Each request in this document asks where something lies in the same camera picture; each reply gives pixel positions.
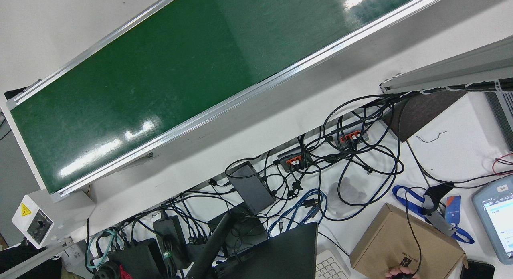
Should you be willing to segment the person hand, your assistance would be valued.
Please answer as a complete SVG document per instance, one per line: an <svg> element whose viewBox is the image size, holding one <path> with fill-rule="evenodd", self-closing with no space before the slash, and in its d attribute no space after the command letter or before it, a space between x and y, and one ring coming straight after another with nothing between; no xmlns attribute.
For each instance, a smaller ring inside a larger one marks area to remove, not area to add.
<svg viewBox="0 0 513 279"><path fill-rule="evenodd" d="M420 279L421 277L405 266L396 266L387 270L385 279Z"/></svg>

